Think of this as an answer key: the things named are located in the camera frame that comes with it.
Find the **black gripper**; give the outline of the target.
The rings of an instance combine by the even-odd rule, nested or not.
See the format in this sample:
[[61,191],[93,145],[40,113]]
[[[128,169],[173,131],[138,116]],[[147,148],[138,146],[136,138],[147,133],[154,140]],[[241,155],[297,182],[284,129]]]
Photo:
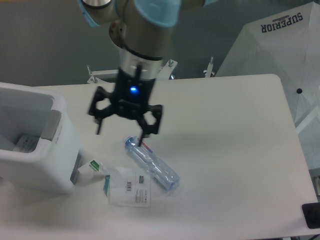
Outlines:
[[97,124],[96,135],[101,133],[105,118],[114,114],[133,120],[132,111],[137,111],[136,120],[141,127],[138,146],[142,145],[144,138],[159,133],[163,105],[149,105],[155,79],[142,79],[131,76],[122,69],[118,70],[113,92],[108,92],[98,86],[89,105],[88,115],[93,117]]

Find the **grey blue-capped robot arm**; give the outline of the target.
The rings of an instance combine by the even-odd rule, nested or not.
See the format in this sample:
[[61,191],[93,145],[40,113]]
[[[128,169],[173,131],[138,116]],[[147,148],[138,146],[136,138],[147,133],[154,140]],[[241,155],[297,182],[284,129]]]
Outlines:
[[79,0],[91,27],[119,21],[121,60],[113,92],[97,87],[88,114],[98,126],[112,115],[136,120],[140,140],[158,134],[163,106],[149,99],[180,12],[213,4],[212,0]]

